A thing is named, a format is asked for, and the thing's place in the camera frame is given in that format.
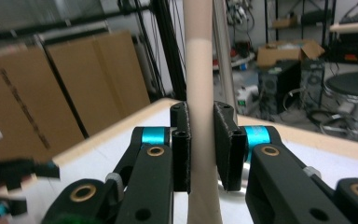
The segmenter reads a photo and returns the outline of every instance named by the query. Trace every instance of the round stool seat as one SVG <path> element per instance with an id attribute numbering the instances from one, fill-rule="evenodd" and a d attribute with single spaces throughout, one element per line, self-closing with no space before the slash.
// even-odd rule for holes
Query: round stool seat
<path id="1" fill-rule="evenodd" d="M 358 72 L 330 77 L 324 84 L 327 92 L 337 94 L 349 102 L 358 104 Z"/>

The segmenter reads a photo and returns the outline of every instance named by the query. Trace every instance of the cable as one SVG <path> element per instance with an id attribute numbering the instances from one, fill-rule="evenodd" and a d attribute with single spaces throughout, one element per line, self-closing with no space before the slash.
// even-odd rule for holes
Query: cable
<path id="1" fill-rule="evenodd" d="M 326 59 L 326 62 L 329 63 L 329 68 L 330 68 L 330 71 L 332 73 L 332 75 L 335 77 L 338 75 L 339 73 L 339 65 L 338 65 L 338 62 L 335 61 L 335 64 L 336 64 L 336 67 L 337 67 L 337 70 L 336 72 L 333 71 L 332 69 L 332 60 L 331 60 L 331 57 L 333 56 L 333 54 L 336 54 L 336 51 L 337 51 L 337 43 L 338 43 L 338 40 L 337 40 L 337 37 L 334 38 L 334 41 L 330 44 L 330 47 L 329 47 L 329 51 L 328 53 L 324 56 L 325 59 Z"/>
<path id="2" fill-rule="evenodd" d="M 155 59 L 157 60 L 158 63 L 158 70 L 159 72 L 161 72 L 161 59 L 159 58 L 159 45 L 158 45 L 158 35 L 157 35 L 157 30 L 156 30 L 156 23 L 155 20 L 153 20 L 153 16 L 150 15 L 150 23 L 152 25 L 152 31 L 153 31 L 153 38 L 155 40 L 154 44 L 155 44 Z"/>
<path id="3" fill-rule="evenodd" d="M 176 13 L 177 13 L 178 18 L 179 18 L 178 5 L 176 4 L 176 0 L 173 0 L 173 2 L 174 2 L 174 5 L 175 5 Z M 180 18 L 179 18 L 178 21 L 179 21 L 180 37 L 181 37 L 181 40 L 182 40 L 183 57 L 185 58 L 185 57 L 186 57 L 186 49 L 185 49 L 185 41 L 184 41 L 184 39 L 183 39 L 182 23 L 180 22 Z"/>
<path id="4" fill-rule="evenodd" d="M 179 49 L 179 45 L 178 45 L 178 41 L 176 40 L 176 46 L 178 48 L 178 53 L 179 53 L 179 58 L 180 58 L 180 61 L 182 63 L 182 66 L 184 68 L 184 70 L 186 70 L 186 65 L 185 65 L 185 41 L 183 39 L 183 32 L 182 32 L 182 23 L 180 22 L 180 18 L 179 18 L 179 10 L 178 10 L 178 6 L 176 4 L 176 1 L 173 0 L 173 7 L 172 7 L 172 11 L 173 11 L 173 33 L 175 34 L 176 36 L 176 17 L 178 19 L 178 22 L 179 22 L 179 30 L 180 30 L 180 36 L 181 36 L 181 40 L 182 40 L 182 48 L 183 48 L 183 54 L 184 56 L 182 56 L 182 53 L 181 53 L 181 50 Z"/>
<path id="5" fill-rule="evenodd" d="M 287 118 L 284 119 L 282 113 L 279 115 L 279 117 L 280 117 L 281 121 L 283 121 L 285 123 L 299 123 L 300 121 L 306 121 L 307 114 L 304 114 L 304 116 L 300 117 L 300 116 L 294 116 L 294 112 L 300 112 L 300 110 L 295 110 L 292 112 L 286 111 L 287 114 L 285 115 L 285 117 L 288 117 L 288 118 L 295 118 L 293 120 L 290 120 Z"/>
<path id="6" fill-rule="evenodd" d="M 313 103 L 315 103 L 315 104 L 317 104 L 317 105 L 319 104 L 315 99 L 312 98 L 312 96 L 310 96 L 310 92 L 309 92 L 309 91 L 307 91 L 307 94 L 308 94 L 308 97 L 313 101 Z M 323 105 L 322 103 L 321 103 L 321 107 L 324 107 L 325 109 L 330 110 L 329 107 Z"/>
<path id="7" fill-rule="evenodd" d="M 255 18 L 253 17 L 253 14 L 252 14 L 252 13 L 250 13 L 250 14 L 251 14 L 251 17 L 253 18 L 253 19 L 252 19 L 252 21 L 253 21 L 253 27 L 255 27 Z M 253 43 L 252 43 L 252 38 L 251 38 L 251 36 L 249 35 L 249 31 L 252 30 L 252 29 L 253 29 L 253 28 L 246 30 L 246 34 L 248 35 L 248 38 L 249 38 L 249 43 L 251 44 L 251 49 L 253 48 Z"/>
<path id="8" fill-rule="evenodd" d="M 265 88 L 261 89 L 261 91 L 260 91 L 260 96 L 258 97 L 258 98 L 260 99 L 260 101 L 263 100 L 263 97 L 264 97 L 265 92 L 266 92 L 266 89 L 265 89 Z"/>
<path id="9" fill-rule="evenodd" d="M 275 8 L 276 7 L 276 4 L 275 4 L 275 2 L 274 1 L 269 1 L 269 2 L 267 2 L 267 10 L 268 10 L 268 18 L 269 18 L 269 20 L 267 21 L 268 22 L 268 26 L 270 26 L 271 24 L 272 24 L 272 18 L 274 18 L 273 17 L 273 15 L 275 15 L 275 13 L 272 15 L 272 8 Z M 270 40 L 272 40 L 272 39 L 274 39 L 274 37 L 273 37 L 273 35 L 272 35 L 272 31 L 274 31 L 275 33 L 277 32 L 277 30 L 275 30 L 275 29 L 268 29 L 267 30 L 267 32 L 268 32 L 268 39 L 270 39 Z"/>
<path id="10" fill-rule="evenodd" d="M 251 27 L 249 28 L 249 20 L 246 20 L 246 26 L 247 26 L 246 29 L 242 30 L 242 29 L 238 28 L 238 26 L 237 26 L 237 31 L 242 32 L 242 33 L 249 33 L 250 31 L 254 30 L 254 28 L 255 28 L 255 17 L 253 15 L 252 11 L 250 9 L 246 9 L 246 11 L 251 16 L 252 24 L 251 24 Z"/>
<path id="11" fill-rule="evenodd" d="M 139 0 L 135 0 L 136 14 L 138 16 L 138 21 L 141 24 L 141 30 L 142 30 L 142 33 L 143 33 L 143 36 L 144 36 L 144 39 L 145 39 L 146 49 L 147 49 L 147 52 L 149 54 L 150 61 L 152 63 L 154 73 L 156 75 L 157 84 L 158 84 L 160 94 L 161 94 L 162 97 L 164 97 L 166 95 L 166 93 L 165 93 L 165 90 L 164 90 L 164 86 L 162 84 L 161 75 L 159 73 L 159 70 L 158 70 L 158 67 L 157 67 L 157 64 L 156 64 L 156 59 L 155 59 L 155 57 L 153 55 L 153 52 L 152 52 L 152 49 L 151 49 L 151 46 L 150 46 L 150 40 L 149 40 L 149 36 L 148 36 L 146 28 L 145 28 L 144 17 L 142 15 L 140 5 L 141 5 L 141 3 L 139 2 Z"/>
<path id="12" fill-rule="evenodd" d="M 286 111 L 288 110 L 287 107 L 286 107 L 286 101 L 287 101 L 287 98 L 289 98 L 289 95 L 290 95 L 291 97 L 293 97 L 293 94 L 302 92 L 302 91 L 304 91 L 304 90 L 305 90 L 305 87 L 301 87 L 301 88 L 294 89 L 294 90 L 292 90 L 292 91 L 287 92 L 287 93 L 283 96 L 283 100 L 282 100 L 282 104 L 283 104 L 284 110 L 286 110 Z"/>
<path id="13" fill-rule="evenodd" d="M 343 129 L 343 128 L 336 128 L 336 127 L 331 127 L 331 126 L 325 126 L 325 125 L 328 125 L 328 124 L 332 124 L 333 122 L 335 121 L 338 121 L 340 119 L 343 119 L 345 121 L 345 123 L 347 123 L 348 125 L 348 122 L 345 120 L 345 117 L 342 116 L 342 115 L 339 115 L 339 114 L 335 114 L 333 116 L 330 117 L 330 119 L 326 120 L 326 121 L 322 121 L 320 124 L 319 124 L 319 128 L 321 130 L 321 132 L 323 134 L 326 134 L 326 131 L 332 131 L 332 132 L 338 132 L 338 133 L 348 133 L 349 130 L 348 129 Z"/>
<path id="14" fill-rule="evenodd" d="M 236 34 L 235 34 L 235 24 L 233 24 L 232 27 L 233 27 L 233 32 L 234 32 L 234 41 L 233 41 L 233 43 L 234 43 L 234 45 L 235 45 L 235 39 L 236 39 L 236 38 L 235 38 L 235 35 L 236 35 Z"/>
<path id="15" fill-rule="evenodd" d="M 319 127 L 319 125 L 322 123 L 321 120 L 318 120 L 318 119 L 315 118 L 315 115 L 318 115 L 318 114 L 325 115 L 327 118 L 329 118 L 329 117 L 335 115 L 336 113 L 333 113 L 333 112 L 328 111 L 328 110 L 320 110 L 320 109 L 311 110 L 308 113 L 307 118 L 310 120 L 311 123 L 313 123 L 317 127 Z"/>

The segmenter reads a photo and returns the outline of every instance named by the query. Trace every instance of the floor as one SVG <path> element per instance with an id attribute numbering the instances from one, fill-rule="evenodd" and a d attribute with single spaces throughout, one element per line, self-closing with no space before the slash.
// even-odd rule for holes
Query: floor
<path id="1" fill-rule="evenodd" d="M 250 87 L 250 86 L 257 86 L 258 83 L 258 74 L 257 70 L 255 69 L 254 65 L 248 66 L 248 70 L 246 71 L 236 71 L 233 70 L 233 79 L 234 79 L 234 89 L 236 92 L 240 90 L 243 87 Z M 344 63 L 327 63 L 325 65 L 325 73 L 324 73 L 324 79 L 328 79 L 331 76 L 339 75 L 345 72 L 352 72 L 357 71 L 358 66 L 352 65 L 352 64 L 344 64 Z M 225 102 L 222 88 L 220 84 L 220 77 L 218 74 L 215 74 L 213 77 L 213 84 L 214 84 L 214 99 L 216 101 Z M 322 105 L 321 110 L 322 111 L 330 111 L 330 112 L 336 112 L 339 105 L 343 102 L 339 102 L 338 100 L 331 98 L 327 96 L 325 93 L 322 97 Z M 308 130 L 316 133 L 321 133 L 321 128 L 319 125 L 314 124 L 309 118 L 308 114 L 305 110 L 299 108 L 298 104 L 293 104 L 292 106 L 288 107 L 286 111 L 282 112 L 279 115 L 272 115 L 268 116 L 268 118 L 261 118 L 259 108 L 257 104 L 255 104 L 254 109 L 247 115 L 250 117 L 258 118 L 258 119 L 268 119 L 273 122 L 277 122 L 280 124 L 296 127 L 303 130 Z M 332 114 L 329 114 L 328 116 L 325 115 L 325 113 L 314 113 L 313 117 L 317 120 L 327 120 L 330 118 Z M 340 121 L 335 123 L 335 128 L 340 129 L 346 129 L 347 123 Z M 329 135 L 334 135 L 336 137 L 340 138 L 346 138 L 351 139 L 353 141 L 358 142 L 358 135 L 352 134 L 352 133 L 341 133 L 341 132 L 329 132 L 327 130 L 324 130 L 325 133 L 328 133 Z"/>

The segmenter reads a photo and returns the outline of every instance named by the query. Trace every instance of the laboratory room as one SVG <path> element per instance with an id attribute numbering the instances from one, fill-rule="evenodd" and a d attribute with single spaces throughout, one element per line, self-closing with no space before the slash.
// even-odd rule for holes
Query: laboratory room
<path id="1" fill-rule="evenodd" d="M 358 223 L 358 0 L 0 0 L 2 223 Z"/>

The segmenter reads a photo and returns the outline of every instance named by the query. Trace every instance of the metal pole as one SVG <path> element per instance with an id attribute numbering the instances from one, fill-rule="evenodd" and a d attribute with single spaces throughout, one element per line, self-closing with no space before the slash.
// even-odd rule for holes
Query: metal pole
<path id="1" fill-rule="evenodd" d="M 225 3 L 223 0 L 213 0 L 213 36 L 216 44 L 219 73 L 226 103 L 234 107 L 234 121 L 237 122 L 237 107 L 232 80 L 230 45 L 226 21 Z"/>
<path id="2" fill-rule="evenodd" d="M 264 0 L 264 20 L 266 24 L 266 43 L 269 42 L 269 3 Z"/>
<path id="3" fill-rule="evenodd" d="M 330 21 L 330 25 L 334 24 L 334 18 L 336 17 L 336 4 L 337 4 L 337 0 L 333 0 L 333 5 L 331 8 L 331 21 Z M 333 32 L 329 32 L 328 34 L 328 47 L 331 47 L 331 43 L 333 41 Z"/>
<path id="4" fill-rule="evenodd" d="M 324 1 L 324 22 L 323 22 L 323 30 L 322 30 L 322 47 L 326 47 L 326 28 L 327 28 L 327 11 L 328 11 L 328 0 Z"/>
<path id="5" fill-rule="evenodd" d="M 275 0 L 275 20 L 279 18 L 278 0 Z M 275 29 L 275 40 L 279 40 L 279 29 Z"/>

